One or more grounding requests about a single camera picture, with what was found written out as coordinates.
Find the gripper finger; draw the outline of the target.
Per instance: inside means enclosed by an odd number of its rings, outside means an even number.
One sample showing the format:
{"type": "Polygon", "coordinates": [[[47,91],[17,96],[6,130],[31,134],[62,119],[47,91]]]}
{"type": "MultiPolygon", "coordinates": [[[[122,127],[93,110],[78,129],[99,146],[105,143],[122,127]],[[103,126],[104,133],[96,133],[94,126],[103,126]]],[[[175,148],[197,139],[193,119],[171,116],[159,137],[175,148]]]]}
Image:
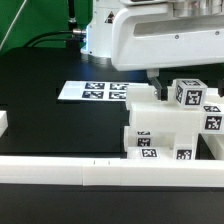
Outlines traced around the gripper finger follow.
{"type": "Polygon", "coordinates": [[[224,96],[224,80],[218,81],[218,94],[220,97],[224,96]]]}

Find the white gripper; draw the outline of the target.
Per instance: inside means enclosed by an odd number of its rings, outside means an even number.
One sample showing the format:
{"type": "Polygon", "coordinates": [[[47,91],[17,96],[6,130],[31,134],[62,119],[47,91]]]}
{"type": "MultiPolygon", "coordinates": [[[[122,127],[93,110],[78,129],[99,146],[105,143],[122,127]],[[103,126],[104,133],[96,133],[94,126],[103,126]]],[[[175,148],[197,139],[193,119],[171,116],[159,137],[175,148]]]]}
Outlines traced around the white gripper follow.
{"type": "Polygon", "coordinates": [[[224,0],[119,0],[111,60],[120,71],[147,70],[161,101],[159,68],[224,62],[224,0]]]}

